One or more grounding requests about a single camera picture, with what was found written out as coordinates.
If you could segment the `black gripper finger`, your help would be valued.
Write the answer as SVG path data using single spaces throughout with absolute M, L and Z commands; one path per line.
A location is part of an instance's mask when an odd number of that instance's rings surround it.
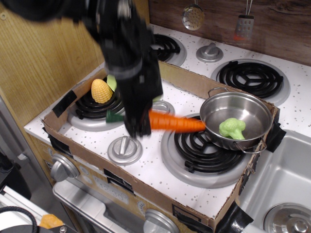
M 132 138 L 149 136 L 152 132 L 150 125 L 149 114 L 142 117 L 142 120 L 135 122 L 135 119 L 130 121 L 126 116 L 124 117 L 124 124 L 127 132 Z

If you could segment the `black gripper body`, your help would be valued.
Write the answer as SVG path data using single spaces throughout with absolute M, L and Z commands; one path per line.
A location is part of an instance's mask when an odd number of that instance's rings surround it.
M 163 94 L 156 52 L 143 57 L 137 72 L 116 76 L 127 121 L 143 121 L 154 98 Z

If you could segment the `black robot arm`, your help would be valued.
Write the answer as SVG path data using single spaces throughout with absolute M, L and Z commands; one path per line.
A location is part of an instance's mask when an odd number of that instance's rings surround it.
M 24 19 L 46 22 L 70 18 L 83 22 L 100 45 L 105 68 L 117 82 L 131 137 L 151 134 L 149 111 L 162 95 L 152 30 L 130 0 L 5 0 L 3 5 Z

